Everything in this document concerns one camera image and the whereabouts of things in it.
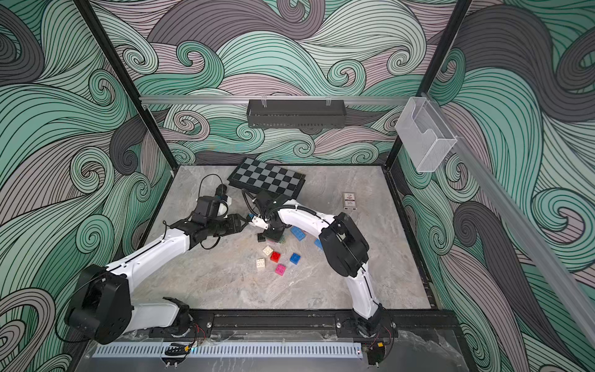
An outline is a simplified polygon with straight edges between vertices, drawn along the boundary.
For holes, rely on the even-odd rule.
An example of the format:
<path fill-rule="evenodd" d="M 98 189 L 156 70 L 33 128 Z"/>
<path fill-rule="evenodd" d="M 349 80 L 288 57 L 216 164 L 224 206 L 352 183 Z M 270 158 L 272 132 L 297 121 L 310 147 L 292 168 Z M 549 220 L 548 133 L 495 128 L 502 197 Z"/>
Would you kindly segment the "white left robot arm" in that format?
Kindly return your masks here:
<path fill-rule="evenodd" d="M 187 304 L 166 297 L 161 303 L 134 305 L 134 290 L 153 272 L 206 238 L 240 233 L 247 225 L 248 220 L 239 214 L 206 224 L 182 219 L 138 251 L 105 267 L 93 264 L 85 268 L 66 308 L 64 323 L 102 345 L 135 330 L 161 328 L 178 337 L 186 335 L 193 321 Z"/>

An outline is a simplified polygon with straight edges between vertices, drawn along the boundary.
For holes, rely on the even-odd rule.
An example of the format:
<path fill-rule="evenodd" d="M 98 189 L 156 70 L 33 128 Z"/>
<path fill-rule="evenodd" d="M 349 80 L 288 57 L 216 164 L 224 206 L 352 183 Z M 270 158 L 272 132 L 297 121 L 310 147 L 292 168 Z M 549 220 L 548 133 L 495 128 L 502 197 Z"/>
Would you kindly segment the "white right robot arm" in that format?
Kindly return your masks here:
<path fill-rule="evenodd" d="M 368 338 L 376 336 L 383 307 L 370 277 L 370 246 L 353 219 L 344 212 L 316 212 L 294 199 L 283 195 L 274 198 L 265 191 L 253 198 L 253 204 L 257 211 L 250 212 L 251 224 L 263 229 L 266 239 L 278 242 L 285 230 L 296 227 L 320 241 L 328 265 L 346 280 L 358 333 Z"/>

